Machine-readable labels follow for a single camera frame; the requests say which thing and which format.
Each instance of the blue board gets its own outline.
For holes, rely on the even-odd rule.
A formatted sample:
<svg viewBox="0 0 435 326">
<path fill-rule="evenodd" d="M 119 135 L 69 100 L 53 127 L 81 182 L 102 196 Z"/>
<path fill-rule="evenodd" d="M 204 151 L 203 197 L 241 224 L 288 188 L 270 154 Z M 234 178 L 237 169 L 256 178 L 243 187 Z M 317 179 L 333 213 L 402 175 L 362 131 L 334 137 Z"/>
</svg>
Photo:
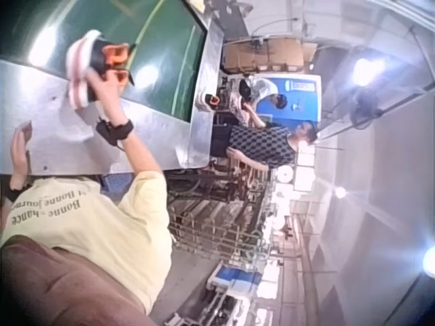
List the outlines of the blue board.
<svg viewBox="0 0 435 326">
<path fill-rule="evenodd" d="M 319 121 L 319 83 L 311 79 L 274 77 L 267 78 L 278 87 L 280 94 L 287 96 L 287 106 L 277 109 L 269 100 L 257 104 L 257 113 L 266 115 L 273 122 L 293 129 L 304 120 Z"/>
</svg>

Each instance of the blue machine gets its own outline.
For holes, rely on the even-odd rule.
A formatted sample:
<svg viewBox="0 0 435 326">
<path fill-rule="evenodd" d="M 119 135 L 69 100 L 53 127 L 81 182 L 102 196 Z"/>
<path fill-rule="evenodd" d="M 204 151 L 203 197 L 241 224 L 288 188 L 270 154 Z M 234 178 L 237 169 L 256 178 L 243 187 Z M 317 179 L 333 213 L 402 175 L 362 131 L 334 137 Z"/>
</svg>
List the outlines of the blue machine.
<svg viewBox="0 0 435 326">
<path fill-rule="evenodd" d="M 268 99 L 257 104 L 257 113 L 267 120 L 294 129 L 304 120 L 319 122 L 321 117 L 321 79 L 316 75 L 257 74 L 267 78 L 287 96 L 287 106 L 277 109 Z"/>
</svg>

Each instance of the patterned black shirt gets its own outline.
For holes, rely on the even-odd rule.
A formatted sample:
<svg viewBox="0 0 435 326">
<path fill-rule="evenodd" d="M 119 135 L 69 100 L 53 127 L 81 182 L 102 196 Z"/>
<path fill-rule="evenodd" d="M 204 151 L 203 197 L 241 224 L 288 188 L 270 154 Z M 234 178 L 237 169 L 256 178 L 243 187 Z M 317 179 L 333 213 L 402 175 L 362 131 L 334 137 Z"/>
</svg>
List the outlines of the patterned black shirt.
<svg viewBox="0 0 435 326">
<path fill-rule="evenodd" d="M 254 129 L 233 126 L 230 146 L 244 153 L 251 160 L 279 168 L 294 161 L 296 152 L 289 146 L 290 131 L 279 124 L 266 124 L 266 128 Z"/>
</svg>

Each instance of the ceiling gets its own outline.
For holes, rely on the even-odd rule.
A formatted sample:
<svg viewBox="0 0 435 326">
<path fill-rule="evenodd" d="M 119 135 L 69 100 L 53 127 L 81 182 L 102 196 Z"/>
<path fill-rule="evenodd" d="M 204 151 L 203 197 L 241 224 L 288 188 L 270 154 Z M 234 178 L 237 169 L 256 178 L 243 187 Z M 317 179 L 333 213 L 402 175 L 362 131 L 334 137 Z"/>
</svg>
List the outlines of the ceiling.
<svg viewBox="0 0 435 326">
<path fill-rule="evenodd" d="M 435 85 L 425 61 L 427 53 L 435 65 L 433 31 L 364 0 L 243 0 L 254 7 L 245 18 L 211 2 L 227 13 L 220 15 L 227 39 L 293 35 L 321 49 L 313 69 L 324 92 L 320 145 L 341 149 L 318 149 L 315 166 L 314 196 L 323 204 L 310 219 L 319 234 L 310 238 L 311 262 L 333 271 L 315 276 L 322 324 L 412 325 L 435 290 L 419 277 L 435 242 Z M 431 1 L 402 2 L 434 14 Z M 375 87 L 388 113 L 354 130 L 349 81 L 361 56 L 388 58 Z M 338 186 L 349 192 L 341 200 Z"/>
</svg>

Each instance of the yellow t-shirt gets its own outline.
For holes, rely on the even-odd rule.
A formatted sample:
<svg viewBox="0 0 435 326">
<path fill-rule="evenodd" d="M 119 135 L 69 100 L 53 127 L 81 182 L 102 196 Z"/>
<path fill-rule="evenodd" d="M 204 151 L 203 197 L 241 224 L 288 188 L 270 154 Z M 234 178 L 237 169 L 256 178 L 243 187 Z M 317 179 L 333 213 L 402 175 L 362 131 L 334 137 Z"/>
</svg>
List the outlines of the yellow t-shirt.
<svg viewBox="0 0 435 326">
<path fill-rule="evenodd" d="M 148 314 L 171 267 L 166 205 L 157 172 L 138 174 L 118 206 L 94 181 L 36 180 L 14 203 L 1 245 L 22 234 L 81 255 L 136 295 Z"/>
</svg>

